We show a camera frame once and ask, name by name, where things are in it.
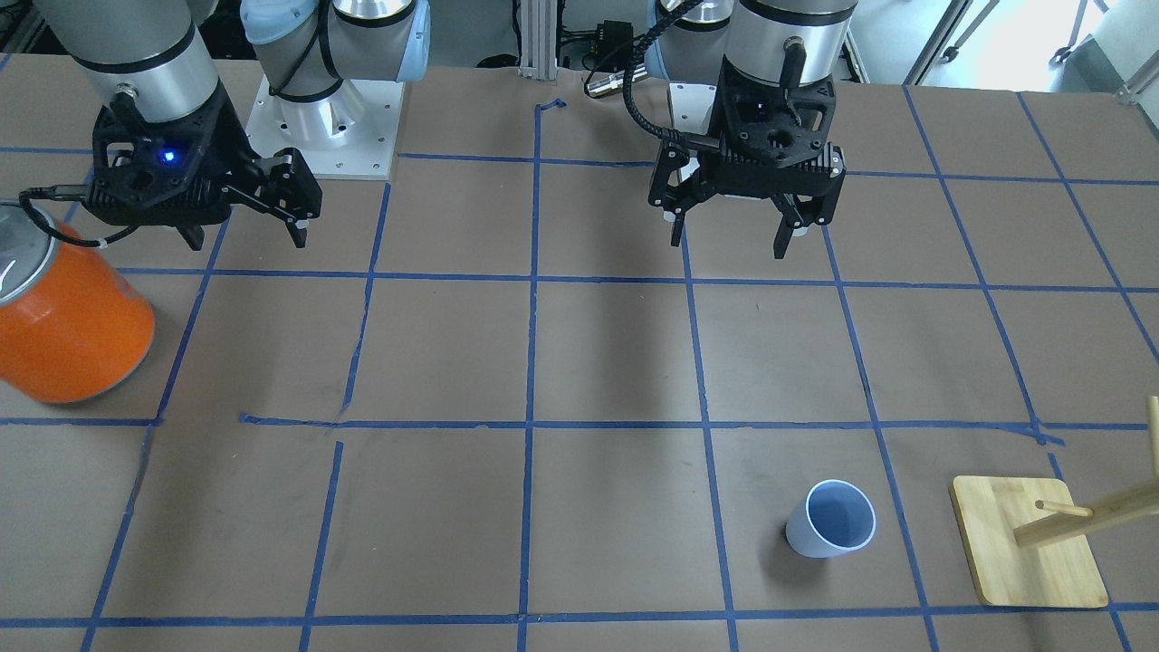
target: blue joint cover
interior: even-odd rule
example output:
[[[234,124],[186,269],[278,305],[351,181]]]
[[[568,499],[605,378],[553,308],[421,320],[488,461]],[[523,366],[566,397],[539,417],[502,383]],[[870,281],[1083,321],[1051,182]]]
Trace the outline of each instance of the blue joint cover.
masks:
[[[648,29],[651,29],[657,22],[656,16],[656,2],[648,2]],[[668,76],[668,69],[664,67],[664,56],[659,51],[659,38],[648,47],[644,52],[644,69],[648,71],[649,76],[655,76],[657,79],[671,79]]]
[[[431,46],[431,12],[428,0],[417,0],[415,17],[410,23],[407,49],[402,52],[398,81],[418,81],[427,74],[427,61]]]
[[[318,0],[241,0],[241,24],[254,45],[274,43],[298,29],[318,8]]]

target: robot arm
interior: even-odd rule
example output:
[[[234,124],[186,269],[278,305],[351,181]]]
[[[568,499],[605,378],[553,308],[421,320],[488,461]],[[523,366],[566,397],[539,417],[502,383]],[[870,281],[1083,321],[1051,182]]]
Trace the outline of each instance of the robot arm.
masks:
[[[104,103],[93,130],[87,185],[31,188],[21,204],[41,228],[103,246],[138,226],[175,227],[199,249],[204,225],[243,203],[285,224],[294,244],[321,213],[322,190],[301,154],[254,152],[183,0],[36,0]],[[104,240],[56,232],[36,198],[76,199],[126,228]]]
[[[678,246],[688,210],[717,193],[772,199],[773,254],[783,257],[794,233],[832,220],[845,180],[841,148],[828,141],[830,69],[857,0],[649,1],[655,23],[629,69],[716,85],[707,132],[687,133],[650,123],[633,101],[635,75],[625,75],[628,112],[661,140],[649,203],[675,215]],[[693,155],[697,170],[670,184]]]

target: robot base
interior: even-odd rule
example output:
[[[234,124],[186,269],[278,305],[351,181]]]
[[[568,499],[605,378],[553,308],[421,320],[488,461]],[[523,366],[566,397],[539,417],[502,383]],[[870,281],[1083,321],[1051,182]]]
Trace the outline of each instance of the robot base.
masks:
[[[283,147],[297,147],[318,178],[389,180],[404,85],[362,79],[348,80],[348,83],[358,89],[370,107],[370,122],[360,124],[357,131],[351,129],[349,141],[321,149],[304,147],[282,133],[279,112],[270,101],[269,81],[263,76],[246,124],[250,146],[262,155]]]

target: orange canister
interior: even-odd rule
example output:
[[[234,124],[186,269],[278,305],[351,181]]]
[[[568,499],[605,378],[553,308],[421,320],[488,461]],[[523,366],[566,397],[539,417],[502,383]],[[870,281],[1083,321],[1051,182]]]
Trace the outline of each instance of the orange canister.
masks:
[[[0,380],[43,403],[94,397],[137,369],[153,324],[148,301],[95,249],[0,205]]]

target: wooden stand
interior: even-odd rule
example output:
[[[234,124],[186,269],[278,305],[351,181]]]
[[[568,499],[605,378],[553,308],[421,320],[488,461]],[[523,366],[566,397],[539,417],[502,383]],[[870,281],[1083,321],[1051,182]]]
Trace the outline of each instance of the wooden stand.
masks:
[[[1147,401],[1157,478],[1077,506],[1062,481],[958,476],[950,495],[984,605],[1098,608],[1107,589],[1086,534],[1159,512],[1159,398]],[[1042,518],[1043,512],[1054,512]]]

